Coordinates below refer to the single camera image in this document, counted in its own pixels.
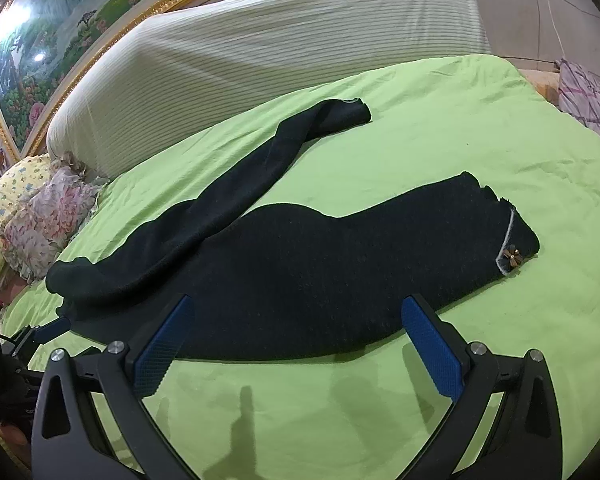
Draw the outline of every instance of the person's hand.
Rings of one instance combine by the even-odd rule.
[[[9,424],[8,422],[1,422],[0,436],[7,446],[9,446],[9,449],[11,449],[13,454],[17,456],[22,463],[31,467],[31,446],[20,428],[13,424]]]

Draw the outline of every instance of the bed headboard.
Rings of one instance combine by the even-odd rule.
[[[114,178],[285,93],[489,52],[475,0],[224,0],[153,16],[121,38],[59,108],[47,146]]]

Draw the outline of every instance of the waterfall painting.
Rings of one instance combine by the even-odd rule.
[[[140,1],[13,0],[0,14],[0,124],[13,158],[69,70]]]

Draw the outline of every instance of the white trim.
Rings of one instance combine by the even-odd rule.
[[[511,216],[509,218],[509,226],[507,227],[507,233],[504,235],[504,241],[502,243],[502,247],[500,248],[500,252],[498,253],[498,256],[496,256],[496,265],[500,269],[500,272],[502,273],[503,276],[507,276],[510,273],[510,270],[504,269],[504,267],[500,263],[500,259],[502,257],[502,253],[504,252],[504,249],[507,247],[507,244],[509,243],[509,237],[511,236],[511,227],[513,226],[513,217],[515,216],[515,214],[516,214],[516,210],[511,208]]]

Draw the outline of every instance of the floral pillow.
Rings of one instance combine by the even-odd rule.
[[[21,206],[20,198],[40,188],[49,178],[50,157],[28,156],[9,168],[0,177],[0,225]],[[0,272],[4,267],[0,241]]]
[[[42,280],[96,204],[102,186],[60,167],[0,230],[2,254],[27,282]]]

